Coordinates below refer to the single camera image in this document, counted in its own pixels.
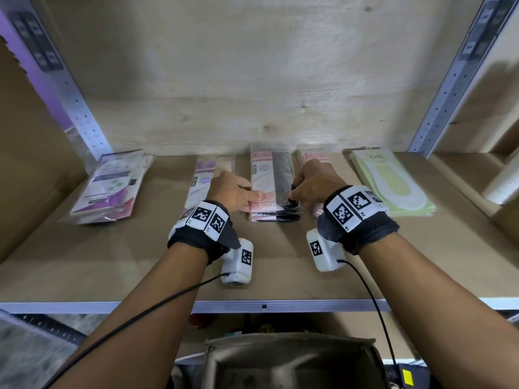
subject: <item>black stocking package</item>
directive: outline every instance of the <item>black stocking package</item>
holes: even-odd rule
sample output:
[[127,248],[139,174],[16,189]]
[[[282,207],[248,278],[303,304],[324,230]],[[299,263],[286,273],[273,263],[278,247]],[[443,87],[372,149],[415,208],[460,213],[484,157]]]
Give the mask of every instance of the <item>black stocking package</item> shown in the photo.
[[250,220],[254,222],[293,222],[300,219],[299,202],[288,194],[294,181],[292,157],[288,151],[269,145],[251,145],[252,189],[265,193],[263,200],[251,203]]

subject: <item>person's right arm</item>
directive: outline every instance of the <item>person's right arm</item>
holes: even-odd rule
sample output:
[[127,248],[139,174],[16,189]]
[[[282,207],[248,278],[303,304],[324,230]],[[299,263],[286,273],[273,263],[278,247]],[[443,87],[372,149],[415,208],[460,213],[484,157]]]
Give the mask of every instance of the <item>person's right arm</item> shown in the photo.
[[[324,202],[346,183],[309,161],[290,198]],[[519,331],[397,233],[359,256],[398,322],[445,388],[512,389],[519,382]]]

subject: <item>white corrugated tube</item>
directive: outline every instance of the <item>white corrugated tube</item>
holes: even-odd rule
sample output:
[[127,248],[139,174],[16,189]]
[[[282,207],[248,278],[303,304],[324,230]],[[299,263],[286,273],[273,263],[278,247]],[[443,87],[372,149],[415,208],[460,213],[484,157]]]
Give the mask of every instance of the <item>white corrugated tube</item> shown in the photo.
[[519,192],[519,152],[506,164],[499,175],[483,191],[490,202],[503,205]]

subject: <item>yellow sticker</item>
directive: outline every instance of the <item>yellow sticker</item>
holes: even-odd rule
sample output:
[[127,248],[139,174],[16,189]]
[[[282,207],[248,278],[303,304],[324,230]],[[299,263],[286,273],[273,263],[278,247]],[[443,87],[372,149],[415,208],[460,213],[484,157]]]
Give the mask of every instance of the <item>yellow sticker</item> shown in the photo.
[[415,386],[414,382],[412,381],[412,374],[409,370],[402,369],[402,373],[404,374],[404,383],[409,386]]

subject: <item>hand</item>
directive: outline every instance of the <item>hand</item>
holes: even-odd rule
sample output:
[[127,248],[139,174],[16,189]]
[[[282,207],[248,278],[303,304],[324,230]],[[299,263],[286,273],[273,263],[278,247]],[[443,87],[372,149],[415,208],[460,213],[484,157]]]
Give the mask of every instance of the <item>hand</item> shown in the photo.
[[265,196],[263,191],[251,191],[251,183],[243,177],[224,170],[220,176],[211,179],[207,198],[221,203],[229,211],[250,212],[249,202],[260,201]]
[[293,201],[324,203],[325,200],[347,183],[337,175],[332,164],[312,159],[305,162],[294,179],[297,187],[289,193]]

